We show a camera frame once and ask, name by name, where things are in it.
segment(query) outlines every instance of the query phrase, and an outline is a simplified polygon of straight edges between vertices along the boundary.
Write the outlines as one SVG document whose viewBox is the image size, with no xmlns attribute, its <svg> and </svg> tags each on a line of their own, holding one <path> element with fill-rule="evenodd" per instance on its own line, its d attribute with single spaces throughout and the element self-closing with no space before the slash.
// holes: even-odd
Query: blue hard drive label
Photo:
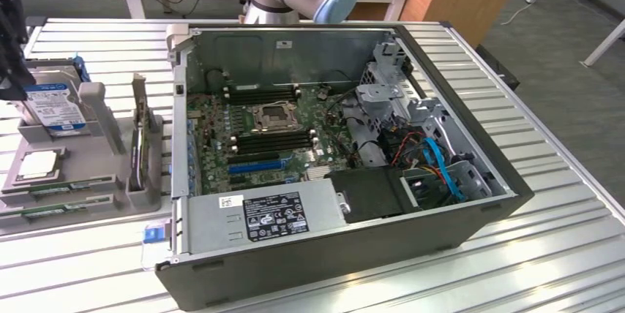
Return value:
<svg viewBox="0 0 625 313">
<path fill-rule="evenodd" d="M 299 192 L 243 200 L 247 238 L 268 240 L 309 231 Z"/>
<path fill-rule="evenodd" d="M 68 131 L 85 126 L 85 118 L 65 84 L 25 86 L 27 105 L 44 127 Z"/>
</svg>

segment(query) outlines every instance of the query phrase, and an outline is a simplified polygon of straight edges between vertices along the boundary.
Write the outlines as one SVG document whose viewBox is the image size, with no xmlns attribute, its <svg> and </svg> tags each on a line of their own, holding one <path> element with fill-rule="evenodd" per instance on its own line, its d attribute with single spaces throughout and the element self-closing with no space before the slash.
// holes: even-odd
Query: gray floor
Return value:
<svg viewBox="0 0 625 313">
<path fill-rule="evenodd" d="M 127 18 L 123 0 L 24 0 L 27 15 L 59 18 Z M 191 10 L 192 0 L 172 7 Z M 508 26 L 499 23 L 526 5 L 508 0 L 483 46 L 521 81 L 518 95 L 594 177 L 625 205 L 625 43 L 618 42 L 592 68 L 582 61 L 618 19 L 585 0 L 538 0 Z M 148 18 L 164 15 L 146 0 Z M 188 18 L 234 18 L 236 1 L 200 1 Z"/>
</svg>

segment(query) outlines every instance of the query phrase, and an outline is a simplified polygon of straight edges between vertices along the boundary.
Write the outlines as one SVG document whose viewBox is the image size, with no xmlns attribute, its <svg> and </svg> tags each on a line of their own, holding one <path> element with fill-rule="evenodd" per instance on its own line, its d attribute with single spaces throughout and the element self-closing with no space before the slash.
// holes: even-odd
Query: green circuit board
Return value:
<svg viewBox="0 0 625 313">
<path fill-rule="evenodd" d="M 301 96 L 294 105 L 298 129 L 315 129 L 318 142 L 314 148 L 276 151 L 284 168 L 251 173 L 230 174 L 228 157 L 238 154 L 231 150 L 231 136 L 252 135 L 256 120 L 254 106 L 231 105 L 223 96 L 190 95 L 187 118 L 192 121 L 198 159 L 202 172 L 202 193 L 204 195 L 228 192 L 274 184 L 287 184 L 303 180 L 307 168 L 329 166 L 331 170 L 347 169 L 347 158 L 341 153 L 337 141 L 351 151 L 351 136 L 339 119 L 325 120 L 326 109 L 339 95 L 318 99 L 319 87 L 301 88 Z"/>
</svg>

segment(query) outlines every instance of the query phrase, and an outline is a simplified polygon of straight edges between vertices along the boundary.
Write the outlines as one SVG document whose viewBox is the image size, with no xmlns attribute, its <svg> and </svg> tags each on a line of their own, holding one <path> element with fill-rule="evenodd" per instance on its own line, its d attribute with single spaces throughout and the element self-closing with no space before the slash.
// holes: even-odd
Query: slotted metal table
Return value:
<svg viewBox="0 0 625 313">
<path fill-rule="evenodd" d="M 35 29 L 27 57 L 71 56 L 77 51 L 92 80 L 107 85 L 107 104 L 116 116 L 127 116 L 134 105 L 132 73 L 144 74 L 150 106 L 171 124 L 166 47 L 171 22 L 48 19 Z M 457 32 L 438 23 L 403 24 L 536 197 L 457 249 L 203 312 L 612 312 L 624 308 L 624 210 Z M 9 168 L 20 140 L 16 124 L 15 109 L 0 105 L 0 173 Z M 167 200 L 171 125 L 163 151 Z M 178 312 L 155 274 L 140 265 L 142 230 L 168 215 L 164 202 L 152 214 L 0 237 L 0 312 Z"/>
</svg>

